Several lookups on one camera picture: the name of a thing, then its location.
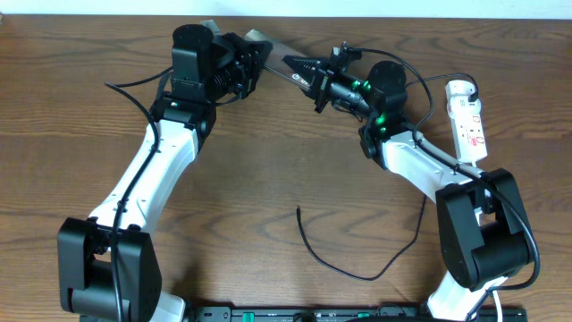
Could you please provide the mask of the rose gold Galaxy smartphone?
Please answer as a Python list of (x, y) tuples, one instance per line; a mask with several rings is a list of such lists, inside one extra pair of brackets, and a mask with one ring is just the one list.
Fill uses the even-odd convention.
[(270, 52), (268, 58), (266, 59), (265, 69), (275, 75), (280, 76), (286, 81), (289, 81), (290, 83), (298, 86), (302, 90), (305, 91), (309, 90), (310, 85), (283, 61), (283, 58), (286, 55), (307, 58), (306, 55), (302, 54), (301, 52), (292, 47), (289, 47), (288, 45), (280, 42), (279, 40), (267, 36), (266, 34), (256, 29), (250, 30), (244, 36), (244, 39), (248, 41), (270, 42), (273, 45), (273, 49)]

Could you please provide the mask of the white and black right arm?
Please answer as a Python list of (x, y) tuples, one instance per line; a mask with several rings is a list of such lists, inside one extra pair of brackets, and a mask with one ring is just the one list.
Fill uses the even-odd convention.
[(434, 319), (477, 319), (488, 298), (512, 289), (509, 279), (523, 267), (541, 266), (540, 252), (514, 176), (476, 166), (469, 147), (484, 151), (479, 88), (467, 74), (447, 78), (447, 108), (455, 155), (435, 147), (405, 112), (408, 88), (428, 80), (402, 58), (382, 52), (365, 79), (349, 65), (363, 50), (341, 46), (327, 57), (285, 55), (317, 111), (327, 105), (363, 121), (358, 134), (364, 154), (382, 169), (416, 186), (437, 208), (443, 262), (447, 268), (425, 304)]

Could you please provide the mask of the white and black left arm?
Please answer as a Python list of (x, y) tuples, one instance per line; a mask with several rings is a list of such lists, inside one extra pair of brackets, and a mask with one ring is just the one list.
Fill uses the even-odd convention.
[(166, 292), (153, 239), (174, 186), (196, 159), (220, 106), (256, 88), (273, 45), (222, 33), (213, 21), (172, 34), (172, 63), (154, 76), (145, 137), (122, 178), (86, 219), (57, 234), (63, 310), (94, 321), (182, 321), (186, 301)]

